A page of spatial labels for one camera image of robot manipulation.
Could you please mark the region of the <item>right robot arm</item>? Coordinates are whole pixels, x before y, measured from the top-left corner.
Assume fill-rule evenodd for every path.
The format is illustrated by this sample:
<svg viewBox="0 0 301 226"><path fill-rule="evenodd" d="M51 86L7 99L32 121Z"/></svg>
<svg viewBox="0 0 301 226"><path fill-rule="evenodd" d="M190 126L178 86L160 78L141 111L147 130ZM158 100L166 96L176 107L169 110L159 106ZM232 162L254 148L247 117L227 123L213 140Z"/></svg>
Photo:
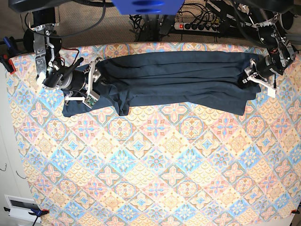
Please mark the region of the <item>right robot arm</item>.
<svg viewBox="0 0 301 226"><path fill-rule="evenodd" d="M33 17L32 25L27 20L24 23L31 38L28 49L35 53L37 84L48 90L79 92L87 80L84 73L76 69L83 58L66 66L59 54L62 37L55 30L58 25L55 8L64 3L63 0L10 0L8 6Z"/></svg>

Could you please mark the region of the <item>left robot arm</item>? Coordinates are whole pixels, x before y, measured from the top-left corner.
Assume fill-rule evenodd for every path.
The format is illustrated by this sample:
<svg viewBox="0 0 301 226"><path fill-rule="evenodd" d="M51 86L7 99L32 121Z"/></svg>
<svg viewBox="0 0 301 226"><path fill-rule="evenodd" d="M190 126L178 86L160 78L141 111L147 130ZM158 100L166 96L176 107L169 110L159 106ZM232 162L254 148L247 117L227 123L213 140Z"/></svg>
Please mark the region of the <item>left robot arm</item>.
<svg viewBox="0 0 301 226"><path fill-rule="evenodd" d="M247 40L268 52L263 58L250 59L250 65L238 82L243 85L261 83L269 87L269 78L283 75L296 58L297 50L286 37L286 31L280 23L281 15L293 8L294 1L232 0L231 4L238 30ZM257 40L247 34L241 25L247 18L256 27Z"/></svg>

